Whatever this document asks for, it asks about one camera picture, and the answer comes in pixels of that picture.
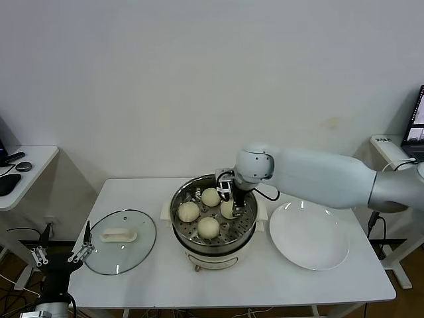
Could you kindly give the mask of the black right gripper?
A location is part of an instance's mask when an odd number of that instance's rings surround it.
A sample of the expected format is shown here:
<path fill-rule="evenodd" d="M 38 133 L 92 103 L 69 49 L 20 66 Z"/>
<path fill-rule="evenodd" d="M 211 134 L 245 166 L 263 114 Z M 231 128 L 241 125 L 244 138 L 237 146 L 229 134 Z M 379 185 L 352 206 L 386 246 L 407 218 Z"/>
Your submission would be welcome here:
<path fill-rule="evenodd" d="M 233 190 L 231 188 L 217 188 L 217 193 L 222 201 L 230 201 L 233 193 L 233 210 L 234 218 L 242 217 L 245 214 L 245 197 L 255 188 L 255 184 L 246 182 L 233 181 Z"/>

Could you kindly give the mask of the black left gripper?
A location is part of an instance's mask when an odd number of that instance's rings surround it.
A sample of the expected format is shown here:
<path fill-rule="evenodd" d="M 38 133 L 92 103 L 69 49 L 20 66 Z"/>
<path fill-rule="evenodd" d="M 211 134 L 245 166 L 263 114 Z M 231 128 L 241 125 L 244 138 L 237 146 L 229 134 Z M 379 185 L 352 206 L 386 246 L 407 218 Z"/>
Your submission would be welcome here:
<path fill-rule="evenodd" d="M 39 236 L 38 245 L 30 250 L 34 262 L 41 266 L 41 271 L 45 276 L 42 295 L 65 295 L 68 292 L 70 276 L 73 272 L 81 268 L 81 262 L 94 251 L 91 243 L 91 225 L 87 221 L 83 233 L 83 242 L 79 250 L 69 256 L 48 256 L 50 232 L 52 224 L 47 223 L 44 231 Z"/>

